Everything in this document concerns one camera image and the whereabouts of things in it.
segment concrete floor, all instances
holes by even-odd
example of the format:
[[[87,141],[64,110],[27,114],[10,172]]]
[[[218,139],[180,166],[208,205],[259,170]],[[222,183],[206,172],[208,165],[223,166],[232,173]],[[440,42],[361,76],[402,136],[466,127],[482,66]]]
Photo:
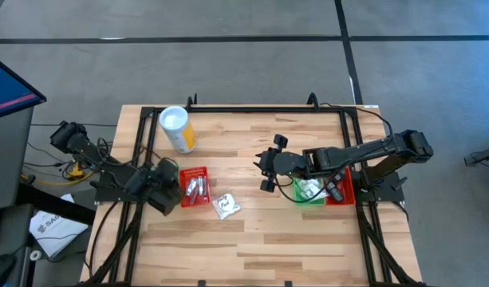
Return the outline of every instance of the concrete floor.
[[[489,34],[489,1],[342,2],[351,36]],[[322,0],[5,0],[0,10],[0,38],[339,33],[334,2]],[[364,103],[379,104],[397,132],[423,131],[435,151],[428,163],[400,170],[409,178],[404,193],[424,281],[489,286],[489,169],[462,160],[489,147],[489,41],[352,48]],[[183,104],[195,92],[203,104],[303,103],[310,92],[353,103],[339,41],[0,45],[0,59],[48,97],[34,123],[114,124],[122,104]],[[30,142],[62,156],[49,147],[52,131],[34,127]],[[114,128],[89,134],[111,139]],[[33,150],[26,160],[51,162]],[[43,189],[60,195],[87,186]],[[39,262],[34,285],[76,283],[82,257]]]

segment computer screen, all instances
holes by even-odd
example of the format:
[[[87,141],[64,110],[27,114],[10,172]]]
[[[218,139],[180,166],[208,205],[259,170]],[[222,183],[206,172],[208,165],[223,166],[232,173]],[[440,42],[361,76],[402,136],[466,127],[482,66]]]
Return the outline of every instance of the computer screen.
[[[45,97],[0,62],[0,116],[45,102]]]

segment green box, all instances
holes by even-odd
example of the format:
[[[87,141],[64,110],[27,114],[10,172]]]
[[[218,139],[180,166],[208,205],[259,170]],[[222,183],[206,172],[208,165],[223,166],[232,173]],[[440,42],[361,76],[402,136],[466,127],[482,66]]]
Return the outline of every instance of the green box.
[[[294,179],[294,199],[295,200],[303,200],[305,199],[301,195],[301,188],[299,187],[299,180],[300,179]],[[304,202],[304,203],[296,203],[299,206],[324,206],[325,205],[325,199],[317,199],[317,200],[312,200],[310,202]]]

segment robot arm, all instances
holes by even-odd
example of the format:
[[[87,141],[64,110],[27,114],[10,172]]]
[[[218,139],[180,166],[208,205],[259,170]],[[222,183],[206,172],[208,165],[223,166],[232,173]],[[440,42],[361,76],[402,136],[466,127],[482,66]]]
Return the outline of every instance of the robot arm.
[[[178,167],[171,160],[161,159],[154,167],[149,163],[141,167],[120,163],[90,142],[83,125],[65,121],[61,122],[50,139],[51,144],[60,151],[72,154],[77,161],[98,167],[112,176],[110,182],[92,182],[95,188],[121,189],[136,202],[148,202],[164,215],[172,212],[182,198],[177,180]]]
[[[254,163],[262,175],[267,177],[260,188],[269,192],[274,191],[274,178],[277,175],[298,179],[325,178],[347,165],[387,156],[375,167],[364,169],[365,181],[373,183],[406,163],[424,163],[433,155],[432,147],[428,145],[423,132],[412,130],[347,148],[305,149],[301,155],[282,151],[288,143],[284,136],[276,135],[274,143],[277,147],[269,147],[267,151],[257,154],[260,162]]]

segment red tray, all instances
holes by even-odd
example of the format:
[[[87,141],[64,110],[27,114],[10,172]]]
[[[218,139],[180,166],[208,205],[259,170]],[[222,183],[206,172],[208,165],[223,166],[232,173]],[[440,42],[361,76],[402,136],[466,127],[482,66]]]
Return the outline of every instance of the red tray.
[[[183,194],[186,194],[186,189],[189,186],[192,178],[197,178],[199,176],[205,176],[207,179],[207,195],[196,197],[195,203],[193,205],[190,204],[191,198],[188,196],[182,197],[182,202],[180,202],[181,207],[191,207],[204,205],[211,201],[211,187],[209,184],[209,175],[207,173],[207,167],[194,167],[180,171],[179,182],[180,188],[182,189]]]
[[[345,178],[341,183],[337,185],[338,189],[343,195],[343,202],[336,202],[332,197],[325,198],[325,204],[330,206],[349,206],[356,204],[356,198],[354,196],[353,180],[350,176],[350,168],[345,168]]]

